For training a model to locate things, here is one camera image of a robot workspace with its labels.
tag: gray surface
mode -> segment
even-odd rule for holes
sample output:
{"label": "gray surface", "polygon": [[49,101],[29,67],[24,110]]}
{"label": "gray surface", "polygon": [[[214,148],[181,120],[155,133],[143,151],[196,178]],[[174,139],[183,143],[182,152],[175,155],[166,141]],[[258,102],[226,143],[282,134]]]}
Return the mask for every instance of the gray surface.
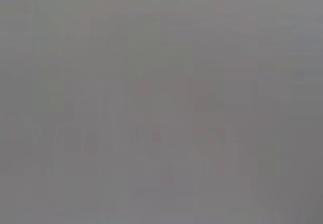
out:
{"label": "gray surface", "polygon": [[0,223],[322,223],[323,0],[0,0]]}

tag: gray wall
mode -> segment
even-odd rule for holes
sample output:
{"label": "gray wall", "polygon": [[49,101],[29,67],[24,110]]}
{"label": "gray wall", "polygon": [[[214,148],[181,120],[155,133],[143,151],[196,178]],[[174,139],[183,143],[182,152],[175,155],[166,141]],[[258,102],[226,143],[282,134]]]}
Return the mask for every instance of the gray wall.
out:
{"label": "gray wall", "polygon": [[0,0],[0,222],[322,223],[323,0]]}

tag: blurry background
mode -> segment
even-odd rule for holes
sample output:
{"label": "blurry background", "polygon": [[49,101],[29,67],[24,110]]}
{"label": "blurry background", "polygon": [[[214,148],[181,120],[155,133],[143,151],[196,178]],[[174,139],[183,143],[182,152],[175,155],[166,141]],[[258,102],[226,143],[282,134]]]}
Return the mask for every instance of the blurry background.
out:
{"label": "blurry background", "polygon": [[0,222],[322,223],[323,0],[0,0]]}

